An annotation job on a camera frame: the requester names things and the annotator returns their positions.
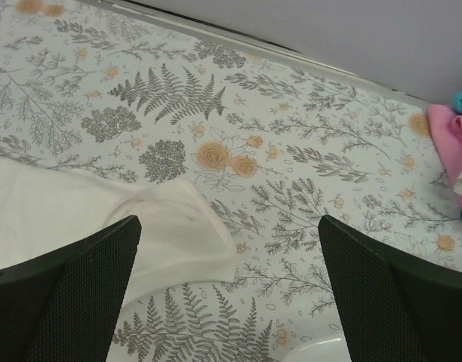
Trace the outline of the white t shirt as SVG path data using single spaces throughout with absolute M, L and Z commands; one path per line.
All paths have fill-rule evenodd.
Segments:
M 0 269 L 130 215 L 142 231 L 125 302 L 178 284 L 233 280 L 233 238 L 192 183 L 177 178 L 140 186 L 0 157 Z

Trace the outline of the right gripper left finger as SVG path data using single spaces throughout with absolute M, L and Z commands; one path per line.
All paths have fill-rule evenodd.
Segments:
M 105 361 L 140 234 L 128 216 L 0 269 L 0 361 Z

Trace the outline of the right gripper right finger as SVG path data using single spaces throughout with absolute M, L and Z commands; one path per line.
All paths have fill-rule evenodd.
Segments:
M 462 361 L 462 272 L 332 216 L 319 240 L 353 361 Z

